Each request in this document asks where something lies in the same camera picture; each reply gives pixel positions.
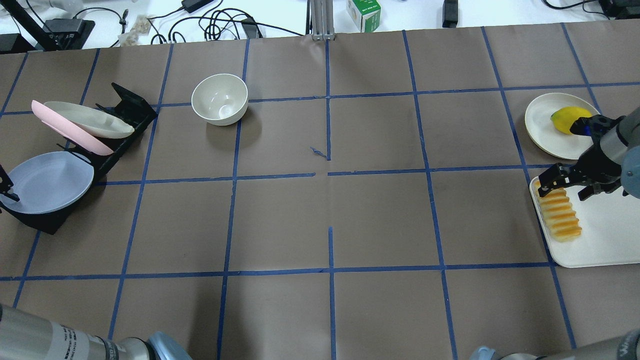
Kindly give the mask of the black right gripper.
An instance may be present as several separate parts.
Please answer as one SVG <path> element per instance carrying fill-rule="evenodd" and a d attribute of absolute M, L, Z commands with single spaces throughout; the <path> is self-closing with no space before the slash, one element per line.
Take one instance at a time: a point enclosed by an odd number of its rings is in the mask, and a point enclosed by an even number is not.
<path fill-rule="evenodd" d="M 546 197 L 552 191 L 582 186 L 578 192 L 580 201 L 601 193 L 612 194 L 621 186 L 622 167 L 608 158 L 601 146 L 592 145 L 570 168 L 566 164 L 553 164 L 538 175 L 537 194 Z"/>

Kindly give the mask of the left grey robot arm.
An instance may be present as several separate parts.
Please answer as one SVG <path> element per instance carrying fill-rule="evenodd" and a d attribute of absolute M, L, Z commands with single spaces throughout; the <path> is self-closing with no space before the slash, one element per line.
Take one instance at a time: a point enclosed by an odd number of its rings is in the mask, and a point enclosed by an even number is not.
<path fill-rule="evenodd" d="M 1 205 L 55 233 L 69 210 L 89 190 L 94 167 L 68 152 L 44 153 L 3 172 Z M 189 360 L 190 355 L 164 332 L 146 341 L 128 337 L 119 342 L 91 335 L 61 323 L 1 306 L 3 360 Z"/>

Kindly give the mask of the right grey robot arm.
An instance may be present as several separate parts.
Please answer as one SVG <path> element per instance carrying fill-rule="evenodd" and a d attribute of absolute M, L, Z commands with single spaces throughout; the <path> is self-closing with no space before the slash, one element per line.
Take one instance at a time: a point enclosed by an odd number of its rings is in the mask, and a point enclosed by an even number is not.
<path fill-rule="evenodd" d="M 571 124 L 573 135 L 590 136 L 590 146 L 574 165 L 559 162 L 531 180 L 530 190 L 537 191 L 532 200 L 544 230 L 560 235 L 563 240 L 568 235 L 578 235 L 561 225 L 569 224 L 568 219 L 558 219 L 559 209 L 569 209 L 560 205 L 560 189 L 573 186 L 582 187 L 577 196 L 585 201 L 601 193 L 612 194 L 622 187 L 622 196 L 639 198 L 639 108 L 629 115 L 616 119 L 602 115 L 580 117 Z M 501 356 L 496 350 L 480 346 L 474 350 L 469 360 L 638 360 L 639 328 L 624 335 L 595 342 L 573 350 L 553 355 L 533 355 L 511 353 Z"/>

